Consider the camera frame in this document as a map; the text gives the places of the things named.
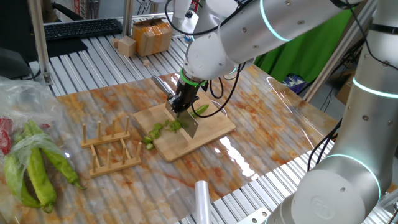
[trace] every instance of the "marble-pattern tabletop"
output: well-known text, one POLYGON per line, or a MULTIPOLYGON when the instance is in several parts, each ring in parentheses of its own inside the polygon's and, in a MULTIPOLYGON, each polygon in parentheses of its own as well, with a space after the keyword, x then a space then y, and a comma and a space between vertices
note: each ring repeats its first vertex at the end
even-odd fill
MULTIPOLYGON (((178 74, 161 78, 176 88, 178 74)), ((219 103, 226 100, 234 80, 223 79, 223 83, 224 97, 216 100, 219 103)), ((218 95, 218 82, 213 87, 218 95)), ((126 116, 130 116, 131 138, 125 142, 129 152, 135 154, 144 133, 132 115, 164 103, 166 96, 152 80, 145 79, 57 99, 64 112, 56 142, 88 188, 80 190, 55 172, 50 180, 58 198, 54 211, 46 214, 13 198, 1 167, 0 212, 8 223, 175 223, 194 212, 196 181, 209 183, 210 197, 215 201, 311 150, 336 124, 251 66, 241 72, 238 87, 225 108, 236 125, 235 131, 172 163, 165 162, 156 150, 143 149, 141 165, 91 179, 91 151, 80 147, 82 124, 87 125, 88 138, 95 138, 98 120, 102 122, 102 134, 110 134, 113 118, 116 132, 120 132, 126 116)), ((102 165, 108 148, 120 149, 121 144, 96 147, 102 165)), ((122 151, 114 152, 112 161, 120 161, 122 151)))

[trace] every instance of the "green backdrop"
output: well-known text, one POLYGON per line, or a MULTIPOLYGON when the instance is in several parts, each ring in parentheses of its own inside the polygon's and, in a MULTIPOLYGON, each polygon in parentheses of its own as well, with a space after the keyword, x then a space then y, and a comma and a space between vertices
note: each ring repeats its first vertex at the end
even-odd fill
POLYGON ((254 63, 280 82, 290 73, 311 82, 328 62, 350 17, 349 10, 343 11, 294 40, 258 56, 254 63))

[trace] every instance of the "knife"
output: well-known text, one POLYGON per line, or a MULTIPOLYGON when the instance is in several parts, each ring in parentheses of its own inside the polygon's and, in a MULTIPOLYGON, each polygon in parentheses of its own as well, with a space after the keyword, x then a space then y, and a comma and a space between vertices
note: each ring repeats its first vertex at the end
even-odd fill
POLYGON ((160 79, 159 77, 153 75, 151 79, 155 82, 157 87, 159 87, 162 90, 162 92, 166 94, 168 99, 166 102, 166 109, 173 116, 173 118, 181 124, 181 127, 184 129, 184 131, 188 133, 188 135, 191 138, 193 138, 199 127, 198 121, 196 121, 196 119, 193 118, 192 115, 186 110, 179 114, 174 113, 174 111, 172 110, 172 105, 170 104, 169 101, 169 99, 175 95, 174 91, 171 89, 171 87, 168 86, 168 84, 164 83, 163 80, 160 79))

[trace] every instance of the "black computer monitor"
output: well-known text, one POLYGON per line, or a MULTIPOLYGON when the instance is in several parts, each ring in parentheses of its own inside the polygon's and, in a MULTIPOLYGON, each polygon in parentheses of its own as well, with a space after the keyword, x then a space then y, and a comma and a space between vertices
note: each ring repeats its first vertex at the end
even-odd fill
POLYGON ((31 74, 27 64, 37 59, 27 0, 0 0, 0 76, 31 74))

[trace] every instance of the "cutting board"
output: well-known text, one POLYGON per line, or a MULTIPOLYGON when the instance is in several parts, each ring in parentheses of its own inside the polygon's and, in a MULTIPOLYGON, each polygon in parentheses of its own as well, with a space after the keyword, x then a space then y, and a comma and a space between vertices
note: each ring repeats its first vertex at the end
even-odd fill
MULTIPOLYGON (((193 104, 195 108, 209 104, 208 109, 202 115, 208 115, 217 110, 217 107, 204 92, 198 92, 198 96, 200 99, 193 104)), ((145 134, 153 130, 155 123, 164 124, 167 119, 173 120, 173 116, 167 111, 165 103, 135 113, 134 118, 145 134)), ((183 129, 176 133, 167 131, 165 128, 160 131, 160 137, 154 141, 154 146, 167 162, 172 162, 209 142, 219 139, 236 128, 221 111, 209 118, 197 118, 197 121, 199 127, 193 138, 183 129)))

